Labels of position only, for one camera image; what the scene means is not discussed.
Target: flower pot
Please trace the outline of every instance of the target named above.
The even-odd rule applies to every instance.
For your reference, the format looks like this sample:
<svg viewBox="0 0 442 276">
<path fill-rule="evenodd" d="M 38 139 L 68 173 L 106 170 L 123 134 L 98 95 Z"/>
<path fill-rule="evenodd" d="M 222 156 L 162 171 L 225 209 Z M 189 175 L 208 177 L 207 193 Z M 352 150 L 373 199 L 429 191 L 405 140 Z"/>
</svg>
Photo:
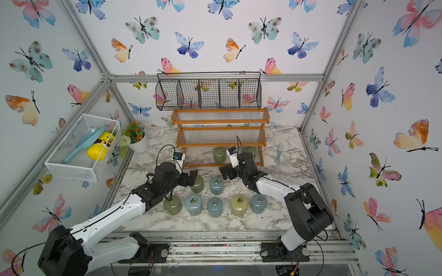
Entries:
<svg viewBox="0 0 442 276">
<path fill-rule="evenodd" d="M 144 130 L 143 139 L 139 140 L 136 143 L 129 144 L 130 149 L 133 150 L 135 153 L 145 152 L 149 148 L 149 144 L 147 142 L 147 137 L 146 137 L 147 136 L 146 129 L 143 130 Z"/>
</svg>

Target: marble tabletop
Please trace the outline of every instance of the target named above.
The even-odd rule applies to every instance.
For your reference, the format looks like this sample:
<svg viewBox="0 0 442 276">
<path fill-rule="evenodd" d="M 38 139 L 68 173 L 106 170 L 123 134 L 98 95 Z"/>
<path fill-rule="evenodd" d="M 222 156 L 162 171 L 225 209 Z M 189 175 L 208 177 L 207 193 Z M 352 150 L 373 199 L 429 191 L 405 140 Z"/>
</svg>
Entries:
<svg viewBox="0 0 442 276">
<path fill-rule="evenodd" d="M 316 182 L 312 169 L 307 160 L 299 133 L 294 126 L 266 127 L 267 147 L 263 148 L 264 168 L 259 170 L 267 172 L 279 180 L 303 185 L 312 183 L 316 189 Z M 149 139 L 149 150 L 141 154 L 134 154 L 114 198 L 114 204 L 123 200 L 129 192 L 144 184 L 146 174 L 154 172 L 155 160 L 158 151 L 166 144 L 175 145 L 177 128 L 150 127 L 146 135 Z M 274 162 L 279 143 L 284 143 L 284 152 L 281 162 Z M 158 163 L 169 161 L 172 157 L 172 147 L 165 147 L 158 158 Z M 186 160 L 198 163 L 212 163 L 212 148 L 192 148 L 187 150 Z M 160 203 L 148 212 L 138 216 L 117 230 L 126 231 L 225 231 L 225 230 L 287 230 L 292 226 L 285 203 L 267 197 L 268 206 L 262 214 L 255 214 L 250 209 L 250 200 L 255 195 L 247 189 L 242 181 L 237 178 L 225 181 L 224 192 L 215 196 L 210 192 L 209 180 L 215 175 L 221 175 L 218 168 L 200 167 L 198 175 L 204 180 L 204 190 L 198 195 L 203 201 L 203 211 L 198 216 L 191 216 L 184 207 L 184 200 L 192 194 L 190 187 L 178 186 L 173 190 L 182 204 L 183 209 L 175 216 L 169 215 Z M 234 216 L 230 210 L 230 200 L 237 194 L 247 198 L 249 202 L 243 217 Z M 223 202 L 223 213 L 218 218 L 212 218 L 207 212 L 207 201 L 218 197 Z"/>
</svg>

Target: yellow container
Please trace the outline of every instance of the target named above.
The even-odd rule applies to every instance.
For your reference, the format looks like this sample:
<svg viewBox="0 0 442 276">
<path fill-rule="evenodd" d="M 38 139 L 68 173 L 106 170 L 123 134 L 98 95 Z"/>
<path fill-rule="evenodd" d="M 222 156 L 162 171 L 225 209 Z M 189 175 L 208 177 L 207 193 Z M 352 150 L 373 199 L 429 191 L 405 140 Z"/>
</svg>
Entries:
<svg viewBox="0 0 442 276">
<path fill-rule="evenodd" d="M 109 132 L 103 132 L 100 137 L 95 141 L 95 143 L 88 148 L 88 156 L 90 159 L 102 161 L 107 151 L 111 147 L 112 141 L 114 141 L 115 136 Z"/>
<path fill-rule="evenodd" d="M 242 195 L 234 196 L 230 202 L 230 207 L 232 208 L 232 214 L 235 216 L 243 216 L 247 210 L 246 197 Z"/>
</svg>

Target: yellow bottle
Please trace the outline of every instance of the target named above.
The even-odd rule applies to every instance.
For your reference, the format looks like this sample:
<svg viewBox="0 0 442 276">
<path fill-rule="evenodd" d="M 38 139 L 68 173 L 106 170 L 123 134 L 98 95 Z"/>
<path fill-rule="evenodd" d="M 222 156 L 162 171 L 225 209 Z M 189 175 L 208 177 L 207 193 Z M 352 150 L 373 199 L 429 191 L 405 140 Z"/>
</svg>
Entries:
<svg viewBox="0 0 442 276">
<path fill-rule="evenodd" d="M 100 137 L 95 141 L 95 143 L 88 148 L 88 156 L 93 160 L 102 161 L 107 151 L 111 147 L 112 141 L 114 141 L 115 136 L 109 132 L 103 132 Z"/>
</svg>

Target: wire basket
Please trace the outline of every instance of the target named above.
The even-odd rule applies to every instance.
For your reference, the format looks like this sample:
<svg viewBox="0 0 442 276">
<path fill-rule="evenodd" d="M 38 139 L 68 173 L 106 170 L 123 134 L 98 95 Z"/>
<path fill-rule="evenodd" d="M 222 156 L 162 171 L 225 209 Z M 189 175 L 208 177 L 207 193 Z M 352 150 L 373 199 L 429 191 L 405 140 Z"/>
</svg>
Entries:
<svg viewBox="0 0 442 276">
<path fill-rule="evenodd" d="M 157 76 L 156 107 L 160 111 L 261 108 L 259 72 L 160 73 Z"/>
<path fill-rule="evenodd" d="M 79 151 L 67 164 L 63 163 L 63 160 L 74 151 L 76 145 L 91 129 L 101 128 L 104 125 L 107 126 L 105 131 L 115 136 L 107 152 L 101 151 L 98 160 L 95 161 L 89 158 L 86 149 Z M 56 177 L 97 182 L 98 174 L 105 167 L 104 165 L 109 160 L 117 142 L 120 140 L 120 136 L 119 121 L 82 114 L 68 134 L 57 145 L 57 148 L 51 153 L 45 165 L 52 175 Z"/>
</svg>

